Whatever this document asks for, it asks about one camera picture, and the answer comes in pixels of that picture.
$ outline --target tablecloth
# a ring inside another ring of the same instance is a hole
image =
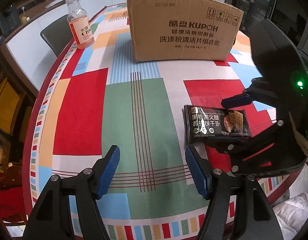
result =
[[[39,92],[24,148],[26,212],[52,174],[74,176],[118,145],[121,160],[108,194],[97,201],[113,240],[174,240],[196,236],[208,201],[196,191],[185,161],[182,108],[221,107],[260,76],[249,38],[238,32],[226,61],[173,60],[135,63],[126,4],[103,9],[91,21],[95,43],[69,44]],[[262,103],[245,109],[252,135],[275,122]],[[228,155],[197,144],[214,168],[230,174]],[[260,179],[276,200],[298,173]],[[82,236],[75,197],[75,235]],[[235,196],[227,222],[233,220]]]

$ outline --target black snack wrapper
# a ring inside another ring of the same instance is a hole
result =
[[[186,105],[184,121],[187,145],[213,139],[251,138],[244,110]]]

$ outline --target plastic bottle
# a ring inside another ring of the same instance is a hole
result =
[[[66,0],[66,3],[69,10],[67,20],[77,47],[78,49],[85,49],[95,42],[87,13],[81,7],[79,0]]]

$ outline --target blue gripper pad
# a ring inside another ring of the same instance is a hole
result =
[[[109,186],[114,177],[115,171],[117,169],[120,157],[121,157],[121,153],[119,151],[119,148],[116,146],[112,152],[112,155],[107,161],[107,165],[104,168],[102,175],[99,178],[99,187],[97,190],[97,195],[99,198],[102,198],[103,195],[107,194]]]
[[[210,180],[207,180],[204,176],[203,172],[201,171],[201,168],[198,166],[198,163],[190,150],[189,147],[185,150],[185,160],[187,162],[187,165],[190,169],[192,178],[195,183],[195,187],[197,189],[197,192],[203,196],[203,198],[207,198],[208,196],[208,188],[210,188]]]

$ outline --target chair backrest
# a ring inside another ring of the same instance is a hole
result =
[[[68,14],[55,20],[40,33],[43,40],[48,44],[57,57],[73,37],[67,22],[67,15]]]

